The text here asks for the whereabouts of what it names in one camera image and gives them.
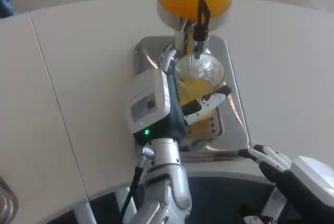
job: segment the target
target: stainless steel tray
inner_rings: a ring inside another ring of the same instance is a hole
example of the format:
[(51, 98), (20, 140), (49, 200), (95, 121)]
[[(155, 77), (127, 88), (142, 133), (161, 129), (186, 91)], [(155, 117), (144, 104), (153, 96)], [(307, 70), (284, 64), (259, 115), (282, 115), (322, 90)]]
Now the stainless steel tray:
[[(147, 68), (158, 67), (160, 54), (173, 40), (172, 36), (143, 38), (135, 47), (135, 74), (138, 75)], [(232, 88), (233, 92), (217, 110), (223, 128), (222, 134), (204, 142), (196, 142), (197, 146), (180, 148), (183, 162), (234, 159), (239, 149), (252, 146), (227, 44), (218, 36), (210, 36), (208, 51), (223, 64), (226, 71), (225, 83)]]

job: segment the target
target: metal drip tray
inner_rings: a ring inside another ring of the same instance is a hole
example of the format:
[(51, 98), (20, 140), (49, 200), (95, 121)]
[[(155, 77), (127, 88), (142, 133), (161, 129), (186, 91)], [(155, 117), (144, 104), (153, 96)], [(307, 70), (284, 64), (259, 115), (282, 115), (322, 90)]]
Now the metal drip tray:
[[(138, 75), (148, 68), (159, 67), (160, 54), (173, 40), (172, 36), (143, 38), (135, 47), (135, 74)], [(218, 36), (210, 36), (208, 51), (224, 66), (225, 83), (233, 92), (217, 107), (210, 119), (212, 131), (217, 134), (192, 141), (188, 133), (188, 137), (181, 142), (180, 154), (183, 162), (233, 159), (237, 157), (239, 149), (251, 146), (226, 42)]]

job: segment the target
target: robot finger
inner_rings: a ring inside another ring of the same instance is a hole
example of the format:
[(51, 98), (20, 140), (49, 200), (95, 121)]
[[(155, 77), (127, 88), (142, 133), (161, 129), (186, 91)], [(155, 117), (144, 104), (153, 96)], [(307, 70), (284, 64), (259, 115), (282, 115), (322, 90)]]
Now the robot finger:
[(292, 164), (292, 160), (289, 159), (288, 156), (278, 152), (277, 153), (288, 165), (289, 165), (289, 168), (291, 167), (291, 164)]
[(251, 149), (251, 148), (240, 149), (238, 151), (238, 155), (243, 158), (252, 159), (258, 164), (260, 164), (261, 162), (265, 162), (269, 166), (273, 167), (276, 170), (279, 170), (280, 172), (283, 172), (285, 170), (285, 167), (283, 167), (280, 163), (275, 161), (270, 156), (263, 154), (262, 152), (256, 151), (254, 149)]
[(272, 158), (274, 161), (279, 163), (285, 170), (291, 167), (290, 163), (286, 162), (285, 159), (283, 159), (280, 155), (278, 155), (269, 147), (263, 145), (254, 145), (254, 149)]

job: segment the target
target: black cable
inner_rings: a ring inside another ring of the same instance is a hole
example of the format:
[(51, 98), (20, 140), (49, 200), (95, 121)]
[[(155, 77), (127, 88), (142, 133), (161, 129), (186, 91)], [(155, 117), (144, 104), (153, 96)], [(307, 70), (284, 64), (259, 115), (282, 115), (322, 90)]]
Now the black cable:
[(119, 224), (123, 223), (123, 218), (124, 218), (126, 209), (127, 209), (128, 205), (130, 203), (131, 197), (134, 195), (135, 191), (137, 190), (137, 187), (138, 187), (140, 177), (141, 177), (141, 174), (142, 174), (143, 170), (144, 169), (141, 168), (141, 167), (136, 167), (135, 168), (135, 174), (134, 174), (134, 177), (133, 177), (132, 182), (131, 182), (130, 190), (129, 190), (129, 193), (127, 194), (127, 196), (126, 196), (126, 199), (124, 201), (124, 204), (123, 204), (123, 207), (122, 207), (122, 210), (121, 210), (120, 221), (118, 222)]

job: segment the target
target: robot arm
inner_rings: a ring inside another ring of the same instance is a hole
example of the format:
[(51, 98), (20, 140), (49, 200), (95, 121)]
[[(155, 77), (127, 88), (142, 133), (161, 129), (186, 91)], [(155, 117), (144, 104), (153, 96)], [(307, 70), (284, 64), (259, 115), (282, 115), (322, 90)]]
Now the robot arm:
[[(305, 223), (334, 222), (332, 168), (309, 157), (298, 156), (291, 161), (287, 156), (261, 145), (255, 145), (254, 149), (242, 149), (239, 155), (258, 163), (264, 176), (276, 185), (276, 198), (281, 198), (278, 206), (285, 205), (282, 201), (284, 196), (302, 215)], [(265, 212), (266, 208), (260, 216), (263, 223), (277, 221), (278, 216), (265, 216)]]

